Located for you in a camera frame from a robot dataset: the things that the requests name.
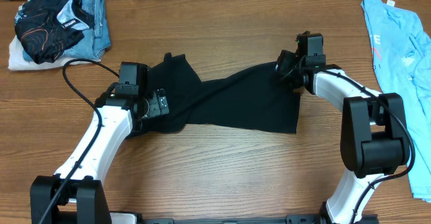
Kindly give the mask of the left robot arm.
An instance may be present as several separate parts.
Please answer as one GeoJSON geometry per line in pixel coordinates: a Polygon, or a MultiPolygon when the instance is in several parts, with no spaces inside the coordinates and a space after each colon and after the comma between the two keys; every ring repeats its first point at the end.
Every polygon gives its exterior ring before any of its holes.
{"type": "Polygon", "coordinates": [[[121,63],[118,81],[90,104],[91,123],[77,147],[51,176],[37,176],[30,187],[33,223],[138,224],[137,213],[112,212],[103,183],[122,142],[143,122],[169,113],[163,89],[148,88],[150,68],[121,63]]]}

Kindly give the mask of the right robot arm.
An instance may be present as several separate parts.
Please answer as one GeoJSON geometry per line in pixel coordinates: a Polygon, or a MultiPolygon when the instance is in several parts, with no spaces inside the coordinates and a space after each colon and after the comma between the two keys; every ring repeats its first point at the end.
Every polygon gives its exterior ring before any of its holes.
{"type": "Polygon", "coordinates": [[[283,50],[275,70],[281,82],[304,88],[341,113],[340,153],[345,170],[333,195],[319,213],[288,215],[287,223],[378,223],[362,211],[380,183],[407,175],[416,159],[407,130],[402,97],[368,89],[328,65],[323,36],[305,31],[296,37],[295,52],[283,50]]]}

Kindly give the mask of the black t-shirt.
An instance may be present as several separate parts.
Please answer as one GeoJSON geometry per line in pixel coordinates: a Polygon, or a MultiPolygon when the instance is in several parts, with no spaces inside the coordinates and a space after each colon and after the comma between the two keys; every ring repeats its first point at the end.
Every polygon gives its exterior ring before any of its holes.
{"type": "Polygon", "coordinates": [[[185,55],[167,53],[149,70],[148,87],[165,91],[169,113],[143,120],[130,135],[175,133],[186,124],[295,133],[300,94],[278,80],[275,66],[263,63],[224,79],[202,81],[185,55]]]}

